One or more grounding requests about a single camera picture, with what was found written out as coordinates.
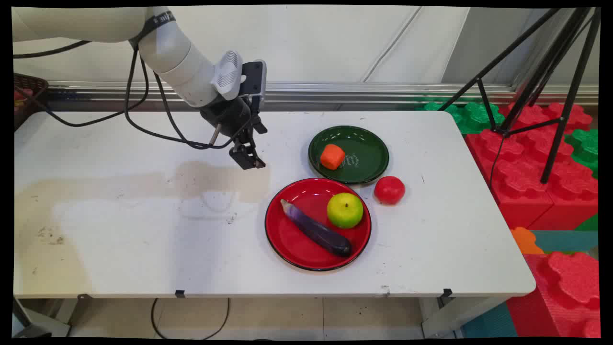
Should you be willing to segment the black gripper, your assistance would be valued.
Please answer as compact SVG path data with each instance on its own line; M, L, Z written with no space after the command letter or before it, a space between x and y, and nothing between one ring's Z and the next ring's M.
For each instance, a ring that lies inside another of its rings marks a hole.
M202 118L215 128L210 146L214 146L219 135L229 137L230 142L235 142L229 155L243 170L266 166L256 152L252 137L253 131L261 135L268 131L259 116L262 101L260 95L239 96L231 101L218 96L212 103L200 108Z

